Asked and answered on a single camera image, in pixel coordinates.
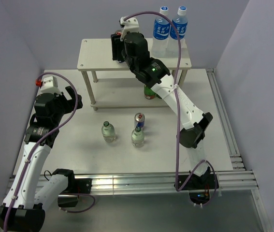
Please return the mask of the Red Bull can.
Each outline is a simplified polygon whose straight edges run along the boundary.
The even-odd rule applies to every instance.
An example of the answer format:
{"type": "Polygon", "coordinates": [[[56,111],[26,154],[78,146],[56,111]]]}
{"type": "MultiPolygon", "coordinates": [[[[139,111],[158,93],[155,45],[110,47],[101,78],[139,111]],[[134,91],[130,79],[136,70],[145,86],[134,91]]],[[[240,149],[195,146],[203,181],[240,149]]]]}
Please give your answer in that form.
{"type": "Polygon", "coordinates": [[[134,116],[134,127],[139,127],[142,131],[144,130],[145,116],[143,113],[137,113],[134,116]]]}
{"type": "Polygon", "coordinates": [[[121,35],[122,35],[122,32],[121,31],[117,31],[116,33],[116,37],[115,37],[115,40],[114,40],[114,45],[115,45],[115,58],[116,58],[116,61],[118,61],[119,63],[122,63],[124,62],[124,58],[123,58],[123,55],[122,55],[122,51],[124,49],[124,42],[121,41],[121,35]]]}

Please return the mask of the Pocari Sweat bottle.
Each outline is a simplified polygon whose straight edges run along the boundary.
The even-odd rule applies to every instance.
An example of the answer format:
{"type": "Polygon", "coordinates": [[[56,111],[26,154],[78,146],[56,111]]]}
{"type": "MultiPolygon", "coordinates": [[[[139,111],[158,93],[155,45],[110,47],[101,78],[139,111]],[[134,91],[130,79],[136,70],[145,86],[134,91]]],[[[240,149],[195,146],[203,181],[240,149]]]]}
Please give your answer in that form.
{"type": "Polygon", "coordinates": [[[178,56],[178,36],[179,39],[183,40],[186,34],[187,30],[187,7],[186,6],[180,6],[177,11],[177,15],[172,18],[172,23],[174,24],[176,30],[171,27],[170,34],[169,34],[169,40],[167,43],[166,48],[166,55],[167,57],[175,58],[178,56]]]}
{"type": "Polygon", "coordinates": [[[152,56],[157,58],[164,57],[166,53],[170,23],[162,16],[157,16],[153,27],[152,56]]]}

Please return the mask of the clear glass bottle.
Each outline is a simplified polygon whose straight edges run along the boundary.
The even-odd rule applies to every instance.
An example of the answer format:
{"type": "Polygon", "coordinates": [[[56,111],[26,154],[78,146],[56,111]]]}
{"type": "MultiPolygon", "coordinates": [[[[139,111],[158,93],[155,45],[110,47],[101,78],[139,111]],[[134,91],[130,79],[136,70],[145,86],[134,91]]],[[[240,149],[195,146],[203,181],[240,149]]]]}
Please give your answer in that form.
{"type": "Polygon", "coordinates": [[[109,121],[103,123],[101,132],[106,142],[112,143],[115,140],[115,128],[109,121]]]}
{"type": "Polygon", "coordinates": [[[144,132],[140,127],[136,127],[131,133],[131,142],[132,144],[140,148],[144,145],[144,132]]]}

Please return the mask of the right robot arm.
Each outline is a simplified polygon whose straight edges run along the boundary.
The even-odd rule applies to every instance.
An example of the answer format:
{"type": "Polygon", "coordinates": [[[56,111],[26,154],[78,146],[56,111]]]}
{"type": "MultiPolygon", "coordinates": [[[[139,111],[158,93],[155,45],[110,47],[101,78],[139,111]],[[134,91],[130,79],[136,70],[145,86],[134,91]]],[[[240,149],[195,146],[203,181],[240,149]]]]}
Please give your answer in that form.
{"type": "Polygon", "coordinates": [[[176,146],[187,148],[192,171],[185,181],[176,180],[176,188],[203,188],[213,180],[211,167],[206,162],[203,139],[213,116],[200,110],[174,82],[164,63],[150,56],[147,40],[141,33],[120,32],[111,35],[112,59],[125,62],[135,77],[158,94],[177,115],[176,146]]]}

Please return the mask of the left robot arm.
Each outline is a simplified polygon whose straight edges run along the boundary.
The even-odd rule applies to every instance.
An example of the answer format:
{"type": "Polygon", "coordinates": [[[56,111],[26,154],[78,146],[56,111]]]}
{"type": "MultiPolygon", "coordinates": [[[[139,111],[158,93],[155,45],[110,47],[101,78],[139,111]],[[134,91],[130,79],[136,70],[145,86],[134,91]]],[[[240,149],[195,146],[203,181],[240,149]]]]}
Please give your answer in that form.
{"type": "Polygon", "coordinates": [[[65,114],[75,114],[83,107],[82,97],[74,87],[65,88],[71,99],[62,92],[42,93],[36,97],[34,110],[25,134],[24,152],[14,182],[0,205],[0,227],[5,231],[38,232],[44,223],[50,204],[62,192],[76,190],[72,170],[56,169],[51,179],[36,192],[40,174],[65,114]]]}

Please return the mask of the white two-tier shelf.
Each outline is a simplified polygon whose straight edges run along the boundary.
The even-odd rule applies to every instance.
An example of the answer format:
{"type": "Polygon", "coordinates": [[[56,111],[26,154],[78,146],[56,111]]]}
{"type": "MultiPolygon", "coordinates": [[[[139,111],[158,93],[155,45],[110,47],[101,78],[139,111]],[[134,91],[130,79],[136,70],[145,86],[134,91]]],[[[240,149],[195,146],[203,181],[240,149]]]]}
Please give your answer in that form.
{"type": "Polygon", "coordinates": [[[110,39],[83,39],[77,69],[83,76],[94,110],[166,106],[158,98],[146,99],[143,84],[126,63],[112,60],[110,39]]]}

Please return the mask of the left green glass bottle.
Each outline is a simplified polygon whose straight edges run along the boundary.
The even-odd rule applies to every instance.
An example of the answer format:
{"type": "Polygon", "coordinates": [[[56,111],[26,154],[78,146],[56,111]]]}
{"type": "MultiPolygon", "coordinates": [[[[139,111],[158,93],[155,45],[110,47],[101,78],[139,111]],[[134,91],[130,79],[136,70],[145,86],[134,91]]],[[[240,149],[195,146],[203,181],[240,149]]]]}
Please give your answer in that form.
{"type": "Polygon", "coordinates": [[[156,97],[156,94],[147,85],[144,85],[144,97],[148,100],[152,100],[156,97]]]}

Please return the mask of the aluminium side rail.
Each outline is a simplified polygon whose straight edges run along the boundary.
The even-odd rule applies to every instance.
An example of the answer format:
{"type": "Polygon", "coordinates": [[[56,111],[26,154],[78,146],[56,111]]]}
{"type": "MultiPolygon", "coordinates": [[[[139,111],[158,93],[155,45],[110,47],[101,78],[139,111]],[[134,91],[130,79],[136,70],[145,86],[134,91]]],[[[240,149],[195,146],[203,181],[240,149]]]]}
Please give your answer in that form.
{"type": "Polygon", "coordinates": [[[214,69],[206,69],[207,77],[212,89],[212,93],[216,102],[216,108],[218,110],[219,119],[223,128],[225,140],[227,143],[228,151],[231,158],[231,163],[235,171],[245,171],[245,165],[243,163],[242,156],[240,154],[237,142],[234,137],[233,130],[227,115],[227,111],[219,91],[219,87],[216,81],[214,69]]]}

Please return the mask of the aluminium front rail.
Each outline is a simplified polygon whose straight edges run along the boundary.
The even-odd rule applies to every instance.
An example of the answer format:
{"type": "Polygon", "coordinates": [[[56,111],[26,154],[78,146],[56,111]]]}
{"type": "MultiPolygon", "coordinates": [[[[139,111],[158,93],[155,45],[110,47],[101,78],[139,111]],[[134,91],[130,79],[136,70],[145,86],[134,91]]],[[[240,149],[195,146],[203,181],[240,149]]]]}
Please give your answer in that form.
{"type": "MultiPolygon", "coordinates": [[[[252,171],[216,172],[216,176],[218,192],[259,188],[252,171]]],[[[97,196],[176,193],[173,173],[77,174],[75,179],[91,179],[90,194],[97,196]]]]}

